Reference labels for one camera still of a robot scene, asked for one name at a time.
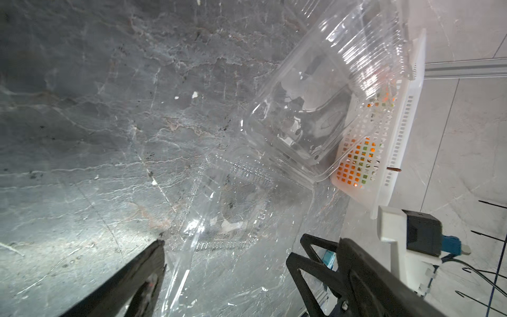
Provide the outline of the white plastic basket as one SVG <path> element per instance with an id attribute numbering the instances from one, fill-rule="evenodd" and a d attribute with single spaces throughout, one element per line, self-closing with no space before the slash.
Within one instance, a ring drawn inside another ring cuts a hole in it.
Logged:
<path id="1" fill-rule="evenodd" d="M 391 200 L 409 141 L 425 78 L 426 30 L 413 40 L 409 53 L 413 79 L 396 83 L 397 96 L 381 91 L 365 105 L 362 118 L 340 143 L 339 165 L 330 180 L 365 207 L 372 219 Z"/>

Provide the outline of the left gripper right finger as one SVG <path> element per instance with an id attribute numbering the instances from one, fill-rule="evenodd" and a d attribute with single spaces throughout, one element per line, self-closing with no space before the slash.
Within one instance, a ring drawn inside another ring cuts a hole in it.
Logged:
<path id="1" fill-rule="evenodd" d="M 352 316 L 443 316 L 353 240 L 341 239 L 337 254 Z"/>

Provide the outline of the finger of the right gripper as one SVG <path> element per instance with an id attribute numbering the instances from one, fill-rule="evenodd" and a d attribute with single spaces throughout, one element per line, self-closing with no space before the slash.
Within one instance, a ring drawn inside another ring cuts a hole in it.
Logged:
<path id="1" fill-rule="evenodd" d="M 303 234 L 300 242 L 308 257 L 291 252 L 286 260 L 286 265 L 304 301 L 308 315 L 325 317 L 326 314 L 303 278 L 302 272 L 323 282 L 338 299 L 344 299 L 345 286 L 342 283 L 340 273 L 328 268 L 313 248 L 313 246 L 318 246 L 327 251 L 337 252 L 338 243 L 309 234 Z"/>

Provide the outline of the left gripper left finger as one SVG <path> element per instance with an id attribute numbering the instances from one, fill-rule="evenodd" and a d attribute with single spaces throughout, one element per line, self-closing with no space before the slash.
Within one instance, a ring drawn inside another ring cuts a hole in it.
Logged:
<path id="1" fill-rule="evenodd" d="M 152 316 L 166 273 L 165 242 L 156 240 L 63 316 Z"/>

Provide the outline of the clear clamshell container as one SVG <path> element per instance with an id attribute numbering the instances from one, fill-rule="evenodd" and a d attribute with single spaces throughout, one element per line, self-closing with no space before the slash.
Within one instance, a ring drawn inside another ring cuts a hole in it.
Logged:
<path id="1" fill-rule="evenodd" d="M 168 263 L 159 316 L 301 316 L 286 265 L 310 234 L 338 240 L 349 199 L 285 175 L 252 153 L 210 154 L 162 233 Z"/>
<path id="2" fill-rule="evenodd" d="M 243 119 L 248 141 L 282 169 L 321 182 L 393 109 L 409 65 L 406 1 L 286 1 L 302 40 Z"/>

